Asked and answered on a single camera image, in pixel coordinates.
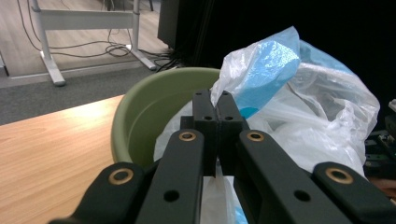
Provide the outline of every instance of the gray carpet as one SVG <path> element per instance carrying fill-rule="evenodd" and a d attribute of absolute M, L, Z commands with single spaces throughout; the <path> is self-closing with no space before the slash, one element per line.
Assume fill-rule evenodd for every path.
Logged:
<path fill-rule="evenodd" d="M 0 125 L 85 105 L 126 93 L 141 79 L 154 74 L 147 67 L 70 77 L 66 85 L 39 82 L 0 89 Z"/>

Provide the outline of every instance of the wooden table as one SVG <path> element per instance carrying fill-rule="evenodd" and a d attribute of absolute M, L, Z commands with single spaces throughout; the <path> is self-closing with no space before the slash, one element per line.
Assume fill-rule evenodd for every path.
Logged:
<path fill-rule="evenodd" d="M 121 98 L 0 126 L 0 223 L 71 215 L 113 163 L 110 132 Z"/>

